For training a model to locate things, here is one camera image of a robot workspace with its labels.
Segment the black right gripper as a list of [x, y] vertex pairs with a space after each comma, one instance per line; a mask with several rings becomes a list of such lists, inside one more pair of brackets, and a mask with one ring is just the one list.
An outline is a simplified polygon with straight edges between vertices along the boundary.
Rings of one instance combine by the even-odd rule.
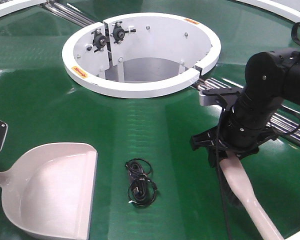
[[257, 154], [259, 146], [269, 140], [279, 137], [275, 131], [265, 126], [261, 129], [244, 128], [230, 119], [222, 119], [217, 126], [190, 138], [191, 148], [205, 148], [208, 152], [208, 162], [212, 168], [227, 158], [227, 152], [233, 152], [241, 160]]

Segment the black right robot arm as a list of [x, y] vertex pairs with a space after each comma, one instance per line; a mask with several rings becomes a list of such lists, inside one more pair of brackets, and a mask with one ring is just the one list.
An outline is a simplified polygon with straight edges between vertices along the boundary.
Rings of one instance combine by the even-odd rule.
[[284, 100], [300, 105], [300, 51], [285, 48], [253, 55], [245, 66], [245, 87], [202, 89], [202, 106], [224, 110], [218, 125], [190, 138], [193, 150], [206, 148], [212, 168], [234, 152], [240, 159], [282, 133], [268, 126]]

